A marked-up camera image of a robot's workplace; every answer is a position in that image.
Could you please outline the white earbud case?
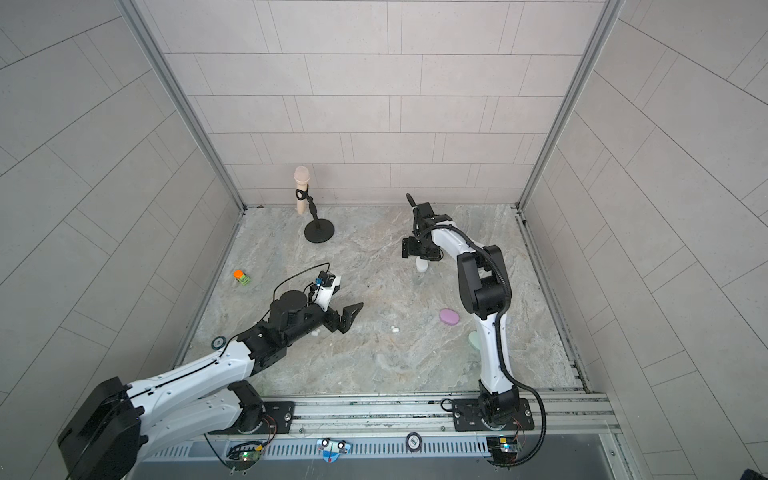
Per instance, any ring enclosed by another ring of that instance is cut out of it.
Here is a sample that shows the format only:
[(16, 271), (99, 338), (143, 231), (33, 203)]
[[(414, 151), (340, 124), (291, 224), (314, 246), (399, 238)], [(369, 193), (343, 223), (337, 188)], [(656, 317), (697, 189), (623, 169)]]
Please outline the white earbud case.
[(416, 268), (419, 273), (425, 273), (429, 268), (429, 261), (422, 258), (417, 258)]

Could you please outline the purple earbud case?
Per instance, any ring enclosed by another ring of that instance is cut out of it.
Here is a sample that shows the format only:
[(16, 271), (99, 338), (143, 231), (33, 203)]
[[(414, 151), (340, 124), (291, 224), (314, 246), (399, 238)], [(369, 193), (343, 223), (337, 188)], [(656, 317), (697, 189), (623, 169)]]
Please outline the purple earbud case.
[(460, 322), (460, 314), (448, 308), (441, 309), (438, 318), (442, 323), (449, 326), (456, 326)]

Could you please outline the mint green earbud case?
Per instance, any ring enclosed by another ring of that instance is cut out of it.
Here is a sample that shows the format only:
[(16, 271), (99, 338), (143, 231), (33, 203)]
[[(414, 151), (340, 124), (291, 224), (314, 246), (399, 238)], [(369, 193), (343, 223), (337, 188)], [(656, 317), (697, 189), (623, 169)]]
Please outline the mint green earbud case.
[(477, 351), (480, 350), (480, 337), (476, 331), (472, 331), (469, 333), (468, 341), (475, 350)]

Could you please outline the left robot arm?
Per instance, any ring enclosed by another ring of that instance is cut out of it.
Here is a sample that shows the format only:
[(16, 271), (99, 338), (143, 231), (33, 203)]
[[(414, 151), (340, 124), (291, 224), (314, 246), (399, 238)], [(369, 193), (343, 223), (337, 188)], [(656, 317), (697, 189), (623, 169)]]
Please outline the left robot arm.
[(268, 319), (205, 357), (143, 380), (99, 383), (57, 440), (68, 478), (122, 479), (146, 457), (195, 436), (257, 429), (262, 400), (249, 378), (319, 327), (346, 333), (362, 310), (361, 303), (334, 310), (334, 292), (323, 287), (309, 299), (290, 290), (271, 303)]

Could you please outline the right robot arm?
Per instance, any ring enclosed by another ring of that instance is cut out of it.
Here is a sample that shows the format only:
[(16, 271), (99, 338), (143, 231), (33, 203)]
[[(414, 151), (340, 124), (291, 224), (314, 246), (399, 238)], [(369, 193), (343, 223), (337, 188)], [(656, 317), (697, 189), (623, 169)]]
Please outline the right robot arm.
[(402, 240), (402, 256), (416, 259), (419, 272), (448, 256), (455, 260), (459, 297), (473, 316), (480, 338), (479, 408), (493, 428), (512, 422), (520, 410), (518, 385), (507, 366), (507, 311), (512, 292), (501, 250), (476, 244), (448, 215), (438, 215), (430, 203), (418, 204), (411, 195), (412, 235)]

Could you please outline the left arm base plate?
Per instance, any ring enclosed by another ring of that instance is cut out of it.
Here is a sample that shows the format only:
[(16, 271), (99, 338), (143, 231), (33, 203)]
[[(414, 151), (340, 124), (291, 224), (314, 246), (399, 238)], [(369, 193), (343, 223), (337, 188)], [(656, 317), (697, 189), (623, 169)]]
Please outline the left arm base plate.
[(249, 407), (237, 420), (235, 431), (241, 435), (288, 434), (294, 408), (295, 403), (289, 401), (267, 401), (259, 408)]

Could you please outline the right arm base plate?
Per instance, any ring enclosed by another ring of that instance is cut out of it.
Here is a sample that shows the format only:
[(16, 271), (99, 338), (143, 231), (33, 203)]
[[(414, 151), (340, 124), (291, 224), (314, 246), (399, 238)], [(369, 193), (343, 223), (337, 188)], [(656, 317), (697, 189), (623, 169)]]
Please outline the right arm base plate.
[(531, 431), (535, 428), (529, 402), (522, 397), (515, 407), (496, 413), (487, 402), (478, 398), (454, 399), (451, 410), (457, 432)]

